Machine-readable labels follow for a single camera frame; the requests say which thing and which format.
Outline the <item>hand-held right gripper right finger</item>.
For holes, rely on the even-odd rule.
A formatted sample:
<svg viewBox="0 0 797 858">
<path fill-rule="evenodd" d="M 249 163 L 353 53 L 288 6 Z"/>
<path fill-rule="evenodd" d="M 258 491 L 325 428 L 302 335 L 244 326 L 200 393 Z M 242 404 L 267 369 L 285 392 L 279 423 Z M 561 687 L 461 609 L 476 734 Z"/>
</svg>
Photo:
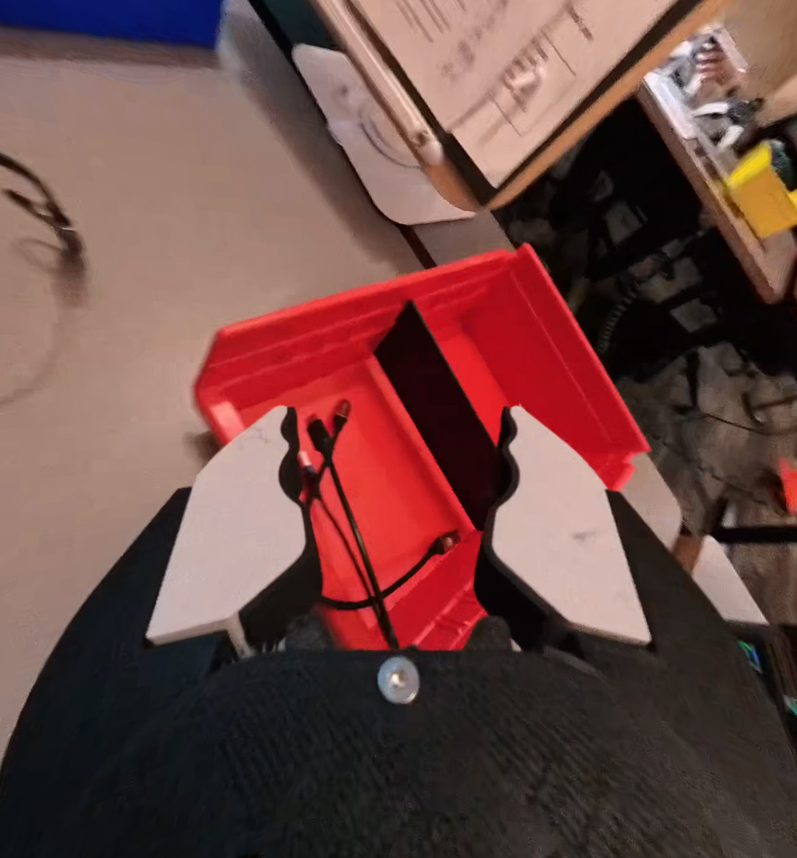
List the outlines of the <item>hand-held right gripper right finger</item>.
<svg viewBox="0 0 797 858">
<path fill-rule="evenodd" d="M 649 645 L 604 482 L 522 406 L 503 410 L 498 452 L 503 482 L 478 556 L 479 603 L 521 647 L 557 632 Z"/>
</svg>

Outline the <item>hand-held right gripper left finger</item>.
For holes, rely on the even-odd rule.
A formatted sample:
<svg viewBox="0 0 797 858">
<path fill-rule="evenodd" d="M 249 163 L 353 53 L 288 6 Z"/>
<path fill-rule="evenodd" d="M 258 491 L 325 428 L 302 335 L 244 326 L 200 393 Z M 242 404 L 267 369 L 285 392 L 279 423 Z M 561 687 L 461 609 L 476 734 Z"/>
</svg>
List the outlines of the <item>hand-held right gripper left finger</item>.
<svg viewBox="0 0 797 858">
<path fill-rule="evenodd" d="M 321 595 L 302 501 L 297 411 L 265 413 L 195 479 L 147 626 L 155 646 L 220 633 L 234 650 L 283 647 Z"/>
</svg>

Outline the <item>red storage bin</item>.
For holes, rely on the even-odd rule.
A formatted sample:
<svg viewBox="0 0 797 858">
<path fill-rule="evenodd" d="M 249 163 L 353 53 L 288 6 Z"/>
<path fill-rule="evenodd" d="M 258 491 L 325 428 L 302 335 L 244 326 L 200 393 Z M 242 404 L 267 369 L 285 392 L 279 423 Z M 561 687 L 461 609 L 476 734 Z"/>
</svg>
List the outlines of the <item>red storage bin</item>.
<svg viewBox="0 0 797 858">
<path fill-rule="evenodd" d="M 624 488 L 648 451 L 614 384 L 548 272 L 529 247 L 366 286 L 222 328 L 193 386 L 221 445 L 277 406 L 306 432 L 342 401 L 350 420 L 335 461 L 385 594 L 447 532 L 457 546 L 430 555 L 385 601 L 399 642 L 458 649 L 484 615 L 473 588 L 482 531 L 457 501 L 373 351 L 412 300 L 491 438 L 504 408 L 522 406 L 568 443 L 607 489 Z"/>
</svg>

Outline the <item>blue storage bin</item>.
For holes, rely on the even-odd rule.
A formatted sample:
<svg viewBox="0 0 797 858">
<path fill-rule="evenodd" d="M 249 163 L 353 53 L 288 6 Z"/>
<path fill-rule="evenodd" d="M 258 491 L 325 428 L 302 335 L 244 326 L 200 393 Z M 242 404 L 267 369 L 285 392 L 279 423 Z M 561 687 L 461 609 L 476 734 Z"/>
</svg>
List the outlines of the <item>blue storage bin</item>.
<svg viewBox="0 0 797 858">
<path fill-rule="evenodd" d="M 223 1 L 0 1 L 0 26 L 212 48 Z"/>
</svg>

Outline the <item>black bin divider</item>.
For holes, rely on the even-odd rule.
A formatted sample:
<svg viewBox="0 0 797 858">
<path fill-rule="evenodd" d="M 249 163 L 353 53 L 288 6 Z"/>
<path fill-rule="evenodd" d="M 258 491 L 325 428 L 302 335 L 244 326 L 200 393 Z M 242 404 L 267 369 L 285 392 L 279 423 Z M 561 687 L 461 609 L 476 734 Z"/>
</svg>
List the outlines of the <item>black bin divider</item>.
<svg viewBox="0 0 797 858">
<path fill-rule="evenodd" d="M 373 354 L 469 521 L 484 531 L 495 501 L 498 447 L 412 300 Z"/>
</svg>

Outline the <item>black computer case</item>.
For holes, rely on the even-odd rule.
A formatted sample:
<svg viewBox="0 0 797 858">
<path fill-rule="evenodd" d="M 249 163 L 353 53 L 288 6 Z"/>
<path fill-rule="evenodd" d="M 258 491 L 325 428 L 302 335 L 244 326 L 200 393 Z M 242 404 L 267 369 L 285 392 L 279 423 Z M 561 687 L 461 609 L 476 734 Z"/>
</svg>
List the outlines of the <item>black computer case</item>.
<svg viewBox="0 0 797 858">
<path fill-rule="evenodd" d="M 797 626 L 730 622 L 729 627 L 797 750 Z"/>
</svg>

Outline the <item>document stand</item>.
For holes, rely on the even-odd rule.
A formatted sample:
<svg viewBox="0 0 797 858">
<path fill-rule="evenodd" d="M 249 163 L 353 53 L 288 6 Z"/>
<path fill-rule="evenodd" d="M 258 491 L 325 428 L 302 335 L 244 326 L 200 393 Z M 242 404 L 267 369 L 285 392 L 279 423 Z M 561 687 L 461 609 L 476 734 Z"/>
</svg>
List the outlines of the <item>document stand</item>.
<svg viewBox="0 0 797 858">
<path fill-rule="evenodd" d="M 497 188 L 484 181 L 463 151 L 433 131 L 354 16 L 349 2 L 307 5 L 326 28 L 332 48 L 297 42 L 292 59 L 327 130 L 340 145 L 377 209 L 402 226 L 463 220 L 500 209 L 640 86 L 677 45 L 709 24 L 726 2 L 674 2 L 650 34 L 610 72 L 528 160 Z"/>
</svg>

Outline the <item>cluttered wooden table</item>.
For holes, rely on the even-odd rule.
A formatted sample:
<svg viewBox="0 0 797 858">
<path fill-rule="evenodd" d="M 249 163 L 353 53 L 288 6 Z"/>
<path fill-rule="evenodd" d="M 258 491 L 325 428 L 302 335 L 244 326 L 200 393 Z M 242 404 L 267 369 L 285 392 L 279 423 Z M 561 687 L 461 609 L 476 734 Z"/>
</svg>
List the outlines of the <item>cluttered wooden table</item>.
<svg viewBox="0 0 797 858">
<path fill-rule="evenodd" d="M 763 141 L 788 161 L 778 166 L 797 189 L 797 40 L 771 25 L 746 59 L 715 23 L 684 41 L 642 79 L 636 98 L 693 186 L 707 224 L 730 248 L 759 298 L 797 302 L 797 227 L 758 240 L 727 199 L 724 178 Z"/>
</svg>

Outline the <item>yellow storage bin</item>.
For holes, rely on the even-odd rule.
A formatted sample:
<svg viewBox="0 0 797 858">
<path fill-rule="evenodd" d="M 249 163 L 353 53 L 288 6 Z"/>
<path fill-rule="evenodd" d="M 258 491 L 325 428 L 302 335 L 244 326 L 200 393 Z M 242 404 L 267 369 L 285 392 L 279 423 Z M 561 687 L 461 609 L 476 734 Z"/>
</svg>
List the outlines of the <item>yellow storage bin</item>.
<svg viewBox="0 0 797 858">
<path fill-rule="evenodd" d="M 797 227 L 797 189 L 787 186 L 778 169 L 787 161 L 781 147 L 763 141 L 723 180 L 727 199 L 758 240 Z"/>
</svg>

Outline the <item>instruction paper sheet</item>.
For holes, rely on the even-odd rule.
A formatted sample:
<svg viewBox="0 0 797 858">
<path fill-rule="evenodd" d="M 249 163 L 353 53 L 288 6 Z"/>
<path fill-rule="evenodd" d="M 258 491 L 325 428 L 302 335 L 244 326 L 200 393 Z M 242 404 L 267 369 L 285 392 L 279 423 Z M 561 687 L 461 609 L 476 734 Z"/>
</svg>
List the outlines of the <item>instruction paper sheet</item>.
<svg viewBox="0 0 797 858">
<path fill-rule="evenodd" d="M 362 1 L 406 99 L 497 188 L 672 11 L 661 1 Z"/>
</svg>

